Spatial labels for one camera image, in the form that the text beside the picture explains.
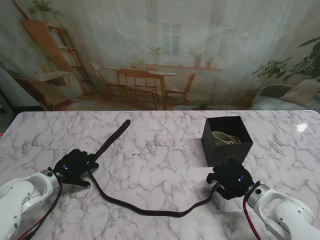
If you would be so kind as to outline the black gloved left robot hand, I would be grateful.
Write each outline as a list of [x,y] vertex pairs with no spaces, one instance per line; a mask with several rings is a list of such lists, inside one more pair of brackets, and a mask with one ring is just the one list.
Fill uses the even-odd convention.
[[56,163],[53,172],[64,184],[89,188],[91,184],[83,180],[81,176],[98,167],[95,154],[73,149]]

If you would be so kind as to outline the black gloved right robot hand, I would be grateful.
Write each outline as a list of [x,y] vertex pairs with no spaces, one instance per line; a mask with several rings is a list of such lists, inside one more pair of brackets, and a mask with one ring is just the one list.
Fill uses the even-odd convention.
[[240,198],[254,186],[251,174],[233,157],[212,170],[213,173],[207,175],[206,181],[208,184],[216,181],[219,184],[216,191],[225,200]]

